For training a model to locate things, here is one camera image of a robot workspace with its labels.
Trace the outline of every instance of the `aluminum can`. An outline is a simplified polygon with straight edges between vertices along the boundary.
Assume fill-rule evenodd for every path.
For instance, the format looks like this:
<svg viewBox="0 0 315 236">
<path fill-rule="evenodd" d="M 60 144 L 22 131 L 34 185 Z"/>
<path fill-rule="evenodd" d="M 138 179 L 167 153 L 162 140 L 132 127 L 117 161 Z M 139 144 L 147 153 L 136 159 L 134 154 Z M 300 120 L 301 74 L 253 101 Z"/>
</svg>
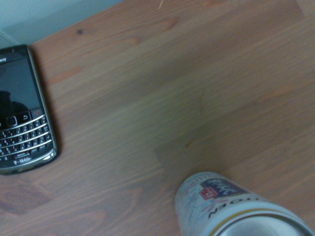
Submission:
<svg viewBox="0 0 315 236">
<path fill-rule="evenodd" d="M 289 210 L 213 172 L 186 179 L 175 210 L 182 236 L 315 236 Z"/>
</svg>

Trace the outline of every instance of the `phone keyboard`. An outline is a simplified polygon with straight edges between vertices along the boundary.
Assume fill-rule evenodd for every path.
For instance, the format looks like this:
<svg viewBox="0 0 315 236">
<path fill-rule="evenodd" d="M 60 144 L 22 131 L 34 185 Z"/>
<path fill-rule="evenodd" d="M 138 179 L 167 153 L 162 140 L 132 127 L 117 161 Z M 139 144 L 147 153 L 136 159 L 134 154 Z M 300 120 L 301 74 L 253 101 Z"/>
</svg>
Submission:
<svg viewBox="0 0 315 236">
<path fill-rule="evenodd" d="M 0 162 L 29 155 L 44 150 L 52 141 L 46 116 L 0 131 Z"/>
</svg>

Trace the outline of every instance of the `wooden table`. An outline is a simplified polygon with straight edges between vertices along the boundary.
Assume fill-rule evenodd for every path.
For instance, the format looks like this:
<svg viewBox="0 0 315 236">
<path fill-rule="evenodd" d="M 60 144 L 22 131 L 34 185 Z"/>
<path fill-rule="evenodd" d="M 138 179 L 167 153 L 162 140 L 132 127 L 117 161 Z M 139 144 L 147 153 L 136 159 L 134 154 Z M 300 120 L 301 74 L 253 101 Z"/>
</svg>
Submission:
<svg viewBox="0 0 315 236">
<path fill-rule="evenodd" d="M 125 0 L 32 45 L 61 154 L 1 176 L 2 236 L 179 236 L 214 171 L 315 230 L 315 2 Z"/>
</svg>

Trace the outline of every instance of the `white wall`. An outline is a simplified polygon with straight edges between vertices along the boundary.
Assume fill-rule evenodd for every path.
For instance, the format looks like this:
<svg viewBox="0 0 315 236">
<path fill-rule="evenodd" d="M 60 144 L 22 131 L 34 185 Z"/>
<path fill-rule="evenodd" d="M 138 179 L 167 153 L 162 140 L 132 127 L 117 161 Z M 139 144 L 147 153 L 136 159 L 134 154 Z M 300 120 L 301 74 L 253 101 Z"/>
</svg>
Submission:
<svg viewBox="0 0 315 236">
<path fill-rule="evenodd" d="M 0 48 L 32 44 L 121 0 L 0 0 Z"/>
</svg>

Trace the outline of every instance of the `smartphone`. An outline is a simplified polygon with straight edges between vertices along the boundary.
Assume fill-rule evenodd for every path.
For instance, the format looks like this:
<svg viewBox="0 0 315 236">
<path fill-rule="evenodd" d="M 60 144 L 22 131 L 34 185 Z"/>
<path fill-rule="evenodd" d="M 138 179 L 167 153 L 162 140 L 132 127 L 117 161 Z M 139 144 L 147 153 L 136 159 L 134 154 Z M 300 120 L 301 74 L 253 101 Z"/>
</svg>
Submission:
<svg viewBox="0 0 315 236">
<path fill-rule="evenodd" d="M 0 49 L 0 174 L 34 169 L 57 155 L 28 46 Z"/>
</svg>

